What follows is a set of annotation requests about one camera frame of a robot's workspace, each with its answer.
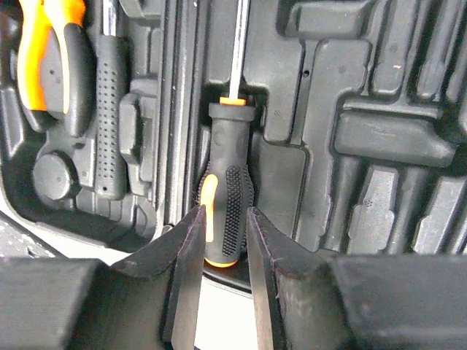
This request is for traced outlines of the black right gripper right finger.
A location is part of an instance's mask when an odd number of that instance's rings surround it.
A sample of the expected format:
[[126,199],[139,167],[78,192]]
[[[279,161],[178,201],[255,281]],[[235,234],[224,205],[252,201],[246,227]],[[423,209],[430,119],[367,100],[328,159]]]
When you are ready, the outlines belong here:
[[260,349],[464,349],[466,258],[321,255],[247,212]]

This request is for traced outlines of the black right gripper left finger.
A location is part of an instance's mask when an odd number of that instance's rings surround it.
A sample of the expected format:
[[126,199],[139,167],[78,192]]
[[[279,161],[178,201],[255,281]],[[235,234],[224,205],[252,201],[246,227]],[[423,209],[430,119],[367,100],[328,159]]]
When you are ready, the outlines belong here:
[[206,212],[121,261],[70,259],[1,216],[3,349],[192,349]]

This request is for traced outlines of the black orange grip screwdriver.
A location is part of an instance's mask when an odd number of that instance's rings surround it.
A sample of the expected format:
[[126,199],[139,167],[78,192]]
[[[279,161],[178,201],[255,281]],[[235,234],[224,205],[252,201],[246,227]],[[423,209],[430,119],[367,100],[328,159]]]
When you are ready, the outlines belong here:
[[254,198],[247,155],[255,107],[248,105],[246,95],[240,93],[249,11],[249,1],[238,2],[229,91],[209,105],[209,164],[201,182],[200,204],[206,209],[204,259],[217,268],[238,262],[247,208]]

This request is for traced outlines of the black plastic tool case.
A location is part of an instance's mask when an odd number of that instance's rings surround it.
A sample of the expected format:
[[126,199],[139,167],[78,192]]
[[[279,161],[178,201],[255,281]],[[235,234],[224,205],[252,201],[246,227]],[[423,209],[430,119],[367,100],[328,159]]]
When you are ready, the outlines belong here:
[[[96,195],[86,132],[26,118],[18,1],[1,3],[1,192],[21,222],[132,252],[199,201],[235,1],[121,1],[126,192]],[[242,90],[258,207],[312,252],[466,253],[466,3],[252,1]]]

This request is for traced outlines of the black handle claw hammer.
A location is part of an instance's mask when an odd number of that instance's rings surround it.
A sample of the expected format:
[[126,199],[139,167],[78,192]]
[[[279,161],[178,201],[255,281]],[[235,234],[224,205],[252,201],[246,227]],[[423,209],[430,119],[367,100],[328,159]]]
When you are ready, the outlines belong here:
[[119,105],[126,93],[126,48],[117,35],[118,1],[102,2],[102,35],[96,70],[96,195],[110,201],[126,192],[126,170],[119,147]]

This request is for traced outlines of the orange black needle nose pliers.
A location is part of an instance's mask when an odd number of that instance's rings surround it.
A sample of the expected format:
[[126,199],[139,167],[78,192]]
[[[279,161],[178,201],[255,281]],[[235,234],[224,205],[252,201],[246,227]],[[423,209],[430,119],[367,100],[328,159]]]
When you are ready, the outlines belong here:
[[17,81],[26,118],[37,132],[56,121],[73,138],[90,125],[96,59],[83,20],[83,1],[21,1]]

